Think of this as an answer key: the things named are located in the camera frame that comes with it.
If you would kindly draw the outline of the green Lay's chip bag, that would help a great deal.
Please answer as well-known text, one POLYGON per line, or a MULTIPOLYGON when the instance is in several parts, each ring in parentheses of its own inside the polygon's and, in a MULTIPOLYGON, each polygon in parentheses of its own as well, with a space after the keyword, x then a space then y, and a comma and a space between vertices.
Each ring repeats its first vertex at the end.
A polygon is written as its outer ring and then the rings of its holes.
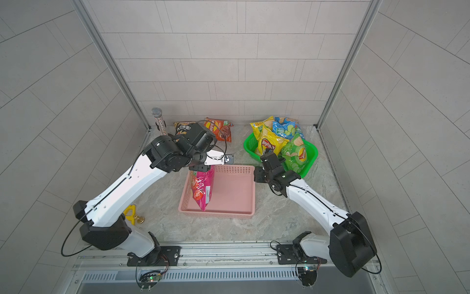
POLYGON ((285 159, 288 170, 300 173, 307 162, 307 151, 302 136, 300 134, 294 137, 283 147, 281 156, 285 159))

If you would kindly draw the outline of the yellow lay's chip bag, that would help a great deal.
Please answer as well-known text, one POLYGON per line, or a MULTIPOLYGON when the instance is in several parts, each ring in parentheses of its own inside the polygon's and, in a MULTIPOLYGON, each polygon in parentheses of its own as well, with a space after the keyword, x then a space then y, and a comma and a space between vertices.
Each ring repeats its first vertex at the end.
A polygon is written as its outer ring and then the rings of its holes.
POLYGON ((253 134, 257 140, 261 137, 261 133, 263 131, 263 127, 268 128, 270 131, 272 131, 272 126, 273 122, 275 121, 273 116, 270 116, 269 118, 259 121, 259 122, 251 122, 251 127, 253 134))
POLYGON ((289 140, 280 137, 266 126, 259 127, 257 152, 260 155, 274 153, 279 155, 289 140))

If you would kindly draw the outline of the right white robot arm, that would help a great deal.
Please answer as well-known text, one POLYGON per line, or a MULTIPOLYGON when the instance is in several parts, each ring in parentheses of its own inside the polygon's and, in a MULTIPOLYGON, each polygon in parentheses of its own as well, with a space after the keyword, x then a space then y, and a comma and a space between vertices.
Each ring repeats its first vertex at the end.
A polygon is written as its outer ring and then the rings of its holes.
POLYGON ((346 277, 353 277, 377 256, 366 218, 330 203, 313 190, 301 176, 285 170, 274 153, 261 156, 262 167, 254 171, 257 183, 266 183, 277 196, 284 196, 305 209, 328 233, 328 239, 306 231, 293 240, 293 255, 299 262, 318 258, 331 261, 346 277))

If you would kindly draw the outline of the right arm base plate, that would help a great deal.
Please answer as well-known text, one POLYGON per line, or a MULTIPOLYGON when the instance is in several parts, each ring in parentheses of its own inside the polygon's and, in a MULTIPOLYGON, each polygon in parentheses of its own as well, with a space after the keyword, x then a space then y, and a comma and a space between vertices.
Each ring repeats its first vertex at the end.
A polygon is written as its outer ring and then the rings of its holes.
POLYGON ((317 256, 309 256, 301 247, 301 241, 312 232, 305 231, 298 235, 291 244, 281 244, 278 241, 271 241, 270 247, 277 254, 279 265, 294 265, 299 263, 315 263, 317 265, 327 264, 328 260, 317 256))

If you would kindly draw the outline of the green plastic basket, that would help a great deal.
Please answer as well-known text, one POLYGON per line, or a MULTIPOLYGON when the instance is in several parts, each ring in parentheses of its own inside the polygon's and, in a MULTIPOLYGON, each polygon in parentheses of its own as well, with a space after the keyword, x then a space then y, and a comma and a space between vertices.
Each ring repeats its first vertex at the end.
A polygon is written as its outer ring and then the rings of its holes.
MULTIPOLYGON (((300 171, 298 174, 302 177, 305 178, 312 168, 313 164, 317 160, 318 157, 318 149, 316 146, 314 146, 312 143, 303 140, 303 143, 305 145, 305 153, 306 153, 306 161, 305 164, 301 167, 300 171)), ((255 149, 258 146, 258 141, 256 140, 255 136, 253 134, 250 134, 244 141, 244 149, 245 151, 249 154, 251 158, 254 160, 257 160, 260 162, 260 156, 255 153, 255 149)))

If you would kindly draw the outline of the pink Lay's chip bag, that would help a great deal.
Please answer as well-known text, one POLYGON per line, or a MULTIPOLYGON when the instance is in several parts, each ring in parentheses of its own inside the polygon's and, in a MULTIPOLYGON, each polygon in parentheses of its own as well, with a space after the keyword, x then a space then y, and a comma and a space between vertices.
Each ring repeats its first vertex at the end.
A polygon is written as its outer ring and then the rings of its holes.
POLYGON ((212 197, 215 170, 191 171, 192 198, 202 211, 205 211, 212 197))

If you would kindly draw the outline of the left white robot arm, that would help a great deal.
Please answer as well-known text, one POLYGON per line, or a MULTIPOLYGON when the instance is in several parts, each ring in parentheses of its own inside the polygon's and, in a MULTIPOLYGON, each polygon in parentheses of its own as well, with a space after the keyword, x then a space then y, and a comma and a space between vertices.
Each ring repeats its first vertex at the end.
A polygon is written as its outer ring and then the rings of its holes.
POLYGON ((185 167, 207 171, 212 165, 222 165, 223 159, 209 157, 216 143, 215 134, 197 122, 184 134, 155 138, 104 192, 88 202, 74 204, 82 240, 102 251, 118 247, 134 258, 157 262, 161 248, 156 237, 134 227, 124 211, 149 186, 171 172, 185 167))

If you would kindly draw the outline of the red Lay's chip bag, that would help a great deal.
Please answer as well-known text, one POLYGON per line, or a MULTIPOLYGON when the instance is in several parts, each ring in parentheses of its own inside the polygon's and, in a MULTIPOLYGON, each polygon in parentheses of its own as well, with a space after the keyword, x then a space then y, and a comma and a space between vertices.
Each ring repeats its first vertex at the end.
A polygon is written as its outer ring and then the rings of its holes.
POLYGON ((227 120, 217 120, 212 118, 206 118, 204 120, 204 126, 209 129, 216 137, 218 141, 231 143, 231 128, 233 124, 227 120))

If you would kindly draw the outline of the yellow Lay's chip bag front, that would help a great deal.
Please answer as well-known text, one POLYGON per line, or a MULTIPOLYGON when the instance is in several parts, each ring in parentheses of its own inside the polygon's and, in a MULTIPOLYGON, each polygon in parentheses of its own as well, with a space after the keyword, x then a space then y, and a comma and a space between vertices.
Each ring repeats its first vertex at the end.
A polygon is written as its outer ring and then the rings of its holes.
POLYGON ((263 131, 263 127, 268 128, 270 131, 272 131, 272 126, 273 122, 275 121, 273 116, 270 116, 269 118, 259 121, 259 122, 251 122, 251 127, 253 134, 257 140, 261 137, 261 133, 263 131))

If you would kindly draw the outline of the light blue Lay's chip bag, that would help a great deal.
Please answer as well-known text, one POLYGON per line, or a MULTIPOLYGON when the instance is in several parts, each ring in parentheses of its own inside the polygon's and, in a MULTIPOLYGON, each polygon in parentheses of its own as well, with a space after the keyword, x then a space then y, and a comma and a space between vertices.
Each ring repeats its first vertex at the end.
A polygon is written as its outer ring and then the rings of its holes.
POLYGON ((291 118, 275 117, 272 124, 272 131, 277 136, 287 140, 291 140, 297 134, 304 139, 304 135, 298 121, 291 118))

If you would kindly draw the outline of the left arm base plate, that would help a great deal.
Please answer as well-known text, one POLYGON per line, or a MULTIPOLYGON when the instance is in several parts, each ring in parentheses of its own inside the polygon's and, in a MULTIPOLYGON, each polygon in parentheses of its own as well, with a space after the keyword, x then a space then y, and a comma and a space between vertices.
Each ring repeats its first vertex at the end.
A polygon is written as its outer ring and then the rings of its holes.
POLYGON ((128 253, 128 267, 163 267, 176 266, 180 255, 181 246, 161 246, 153 233, 149 232, 154 242, 154 249, 145 257, 138 257, 134 253, 128 253))

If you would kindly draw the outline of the black yellow chip bag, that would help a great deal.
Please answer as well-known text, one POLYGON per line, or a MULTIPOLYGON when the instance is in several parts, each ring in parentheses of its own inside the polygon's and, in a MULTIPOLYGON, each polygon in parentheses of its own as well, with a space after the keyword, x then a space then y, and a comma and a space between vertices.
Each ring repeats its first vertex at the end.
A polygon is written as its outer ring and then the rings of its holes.
POLYGON ((177 121, 174 123, 175 127, 175 134, 176 135, 183 135, 186 134, 191 128, 196 125, 194 121, 177 121))

